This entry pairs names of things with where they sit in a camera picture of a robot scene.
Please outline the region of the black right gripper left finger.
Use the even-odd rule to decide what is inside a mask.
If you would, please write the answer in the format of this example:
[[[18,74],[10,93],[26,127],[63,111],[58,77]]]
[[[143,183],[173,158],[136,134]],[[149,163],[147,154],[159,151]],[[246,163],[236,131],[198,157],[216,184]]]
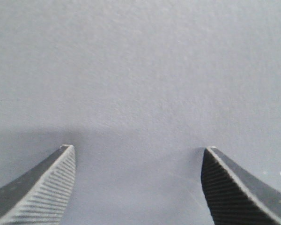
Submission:
[[[0,187],[0,225],[58,225],[74,188],[75,148],[62,145]]]

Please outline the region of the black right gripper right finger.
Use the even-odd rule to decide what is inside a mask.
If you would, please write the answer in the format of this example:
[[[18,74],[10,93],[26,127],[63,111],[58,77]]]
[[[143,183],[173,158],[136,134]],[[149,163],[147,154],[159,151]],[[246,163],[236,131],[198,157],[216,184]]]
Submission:
[[[216,225],[281,225],[281,192],[215,147],[204,149],[202,190]]]

